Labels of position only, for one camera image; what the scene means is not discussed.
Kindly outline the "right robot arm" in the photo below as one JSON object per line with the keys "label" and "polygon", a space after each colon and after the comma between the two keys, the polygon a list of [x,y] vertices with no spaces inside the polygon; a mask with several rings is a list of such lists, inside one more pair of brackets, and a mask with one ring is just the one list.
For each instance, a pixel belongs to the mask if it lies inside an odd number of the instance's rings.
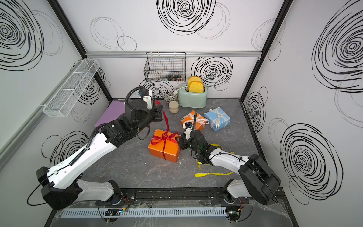
{"label": "right robot arm", "polygon": [[275,192],[280,187],[281,180],[266,161],[257,154],[239,156],[209,144],[202,132],[196,129],[197,123],[202,122],[197,113],[187,121],[182,136],[176,138],[180,149],[189,148],[191,156],[202,164],[238,173],[241,180],[232,180],[226,185],[228,196],[234,199],[251,196],[263,205],[270,201],[277,202]]}

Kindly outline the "purple gift box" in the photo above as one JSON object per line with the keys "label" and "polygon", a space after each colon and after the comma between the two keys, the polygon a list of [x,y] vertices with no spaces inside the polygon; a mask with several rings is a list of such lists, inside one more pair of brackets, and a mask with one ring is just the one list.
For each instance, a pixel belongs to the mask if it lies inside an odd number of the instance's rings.
{"label": "purple gift box", "polygon": [[116,120],[120,115],[125,112],[125,103],[122,101],[114,100],[102,114],[100,119],[96,122],[94,127],[97,127],[104,123],[109,123]]}

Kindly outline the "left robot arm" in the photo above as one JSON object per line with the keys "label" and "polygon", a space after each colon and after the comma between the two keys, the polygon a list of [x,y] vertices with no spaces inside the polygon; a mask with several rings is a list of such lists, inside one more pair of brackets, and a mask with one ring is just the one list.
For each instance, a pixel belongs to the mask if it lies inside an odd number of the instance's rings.
{"label": "left robot arm", "polygon": [[96,127],[85,146],[59,164],[37,170],[44,204],[56,211],[79,201],[118,204],[123,192],[115,181],[89,182],[81,180],[80,176],[100,158],[138,136],[152,122],[162,119],[163,106],[151,97],[125,101],[125,112]]}

